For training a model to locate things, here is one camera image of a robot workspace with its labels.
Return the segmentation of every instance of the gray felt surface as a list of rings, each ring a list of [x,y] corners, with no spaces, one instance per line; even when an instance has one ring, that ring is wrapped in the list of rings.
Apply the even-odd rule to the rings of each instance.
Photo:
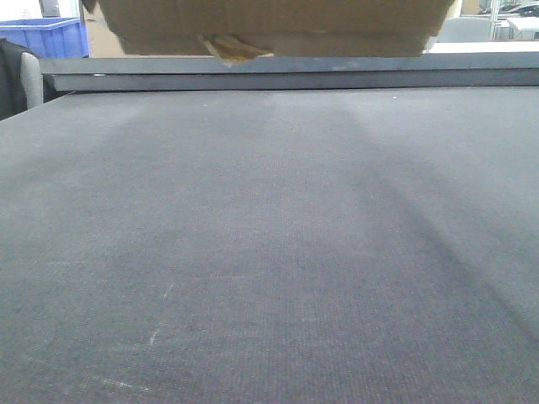
[[[539,402],[539,91],[80,94],[0,123],[0,402]]]

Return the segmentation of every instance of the brown cardboard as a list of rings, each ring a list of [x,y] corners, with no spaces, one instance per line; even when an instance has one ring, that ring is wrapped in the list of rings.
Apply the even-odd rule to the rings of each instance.
[[[411,56],[452,0],[99,0],[126,53]]]

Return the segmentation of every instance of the white wall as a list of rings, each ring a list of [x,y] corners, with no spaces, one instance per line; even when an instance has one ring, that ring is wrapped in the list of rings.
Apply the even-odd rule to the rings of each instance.
[[[58,0],[60,6],[60,15],[62,17],[78,17],[78,0]]]
[[[0,20],[41,17],[39,0],[0,0]]]

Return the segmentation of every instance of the chair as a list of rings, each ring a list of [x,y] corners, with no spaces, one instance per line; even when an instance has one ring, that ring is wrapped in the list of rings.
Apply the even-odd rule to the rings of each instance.
[[[43,103],[40,63],[31,50],[0,39],[0,120]]]

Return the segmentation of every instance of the blue plastic crate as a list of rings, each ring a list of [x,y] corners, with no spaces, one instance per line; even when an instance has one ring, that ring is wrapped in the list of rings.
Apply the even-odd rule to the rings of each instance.
[[[86,26],[78,18],[0,21],[0,38],[30,48],[42,57],[89,55]]]

